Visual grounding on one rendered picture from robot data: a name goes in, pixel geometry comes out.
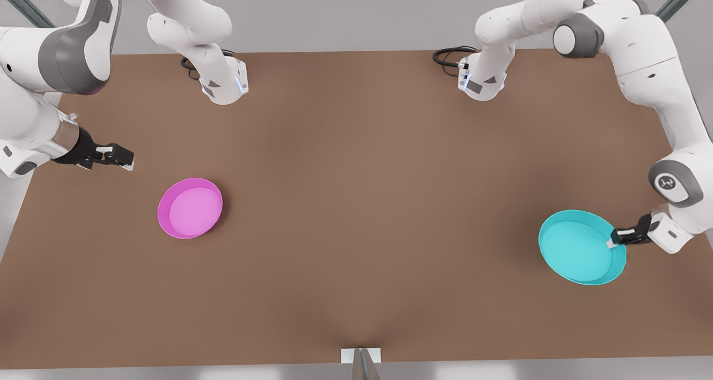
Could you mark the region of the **blue plate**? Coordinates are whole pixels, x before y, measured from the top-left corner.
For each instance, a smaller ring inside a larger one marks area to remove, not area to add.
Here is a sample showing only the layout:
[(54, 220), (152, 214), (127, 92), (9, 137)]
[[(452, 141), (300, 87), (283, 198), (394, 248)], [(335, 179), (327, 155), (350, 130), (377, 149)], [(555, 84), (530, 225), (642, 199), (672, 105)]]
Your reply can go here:
[(576, 284), (599, 286), (619, 278), (626, 268), (625, 246), (613, 245), (614, 228), (581, 210), (553, 213), (538, 233), (540, 253), (556, 274)]

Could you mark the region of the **silver frame post with foot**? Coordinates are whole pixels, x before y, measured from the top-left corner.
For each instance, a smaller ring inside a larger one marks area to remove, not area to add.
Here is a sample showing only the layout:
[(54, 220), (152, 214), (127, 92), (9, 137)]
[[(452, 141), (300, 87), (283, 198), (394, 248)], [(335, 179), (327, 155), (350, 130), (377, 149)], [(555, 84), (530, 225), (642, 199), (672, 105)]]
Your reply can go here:
[(380, 348), (341, 349), (342, 364), (351, 364), (350, 380), (382, 380), (377, 365), (382, 362)]

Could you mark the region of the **pink plate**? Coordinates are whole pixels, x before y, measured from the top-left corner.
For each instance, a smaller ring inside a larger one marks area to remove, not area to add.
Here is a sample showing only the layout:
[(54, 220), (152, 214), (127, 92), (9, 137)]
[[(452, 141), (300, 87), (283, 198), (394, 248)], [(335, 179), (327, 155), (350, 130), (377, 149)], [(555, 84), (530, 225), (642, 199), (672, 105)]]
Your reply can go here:
[(221, 190), (204, 178), (188, 178), (169, 187), (157, 207), (160, 228), (178, 240), (204, 235), (221, 218)]

